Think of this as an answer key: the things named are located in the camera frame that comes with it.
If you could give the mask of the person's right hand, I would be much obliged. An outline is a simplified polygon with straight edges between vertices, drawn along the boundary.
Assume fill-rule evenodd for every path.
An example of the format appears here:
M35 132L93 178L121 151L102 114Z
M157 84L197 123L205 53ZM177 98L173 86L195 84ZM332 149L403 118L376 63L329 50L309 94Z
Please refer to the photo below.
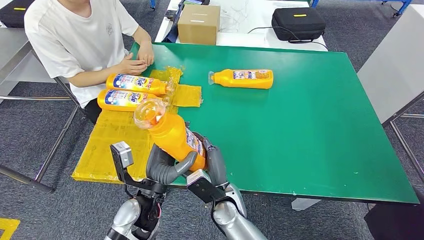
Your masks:
M126 75L140 75L144 72L148 65L144 60L133 60L133 53L125 56L123 60L117 65L116 72L118 74Z

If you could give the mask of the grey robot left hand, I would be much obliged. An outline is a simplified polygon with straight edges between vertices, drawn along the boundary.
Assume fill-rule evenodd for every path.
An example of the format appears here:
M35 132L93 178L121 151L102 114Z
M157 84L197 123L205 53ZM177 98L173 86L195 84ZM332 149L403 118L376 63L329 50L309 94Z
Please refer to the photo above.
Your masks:
M194 165L198 153L191 151L183 160L178 160L162 150L156 144L152 145L147 165L146 177L162 185L170 185Z

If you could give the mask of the person's left hand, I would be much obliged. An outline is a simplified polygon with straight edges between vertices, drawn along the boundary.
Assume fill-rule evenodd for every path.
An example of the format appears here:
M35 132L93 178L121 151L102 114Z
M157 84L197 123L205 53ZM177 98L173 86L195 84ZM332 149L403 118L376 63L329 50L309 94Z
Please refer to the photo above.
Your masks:
M139 43L136 59L142 61L148 67L154 63L155 55L151 41L141 41Z

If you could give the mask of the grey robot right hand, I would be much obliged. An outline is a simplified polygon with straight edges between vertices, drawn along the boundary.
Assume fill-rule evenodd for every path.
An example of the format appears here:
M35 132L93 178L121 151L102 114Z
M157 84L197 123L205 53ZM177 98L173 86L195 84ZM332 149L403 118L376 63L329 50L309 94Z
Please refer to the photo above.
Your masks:
M207 137L197 132L194 132L194 135L202 141L204 149L206 150L205 159L207 161L207 172L211 179L211 183L215 187L224 190L229 184L229 181L227 178L225 161L220 149L212 144Z

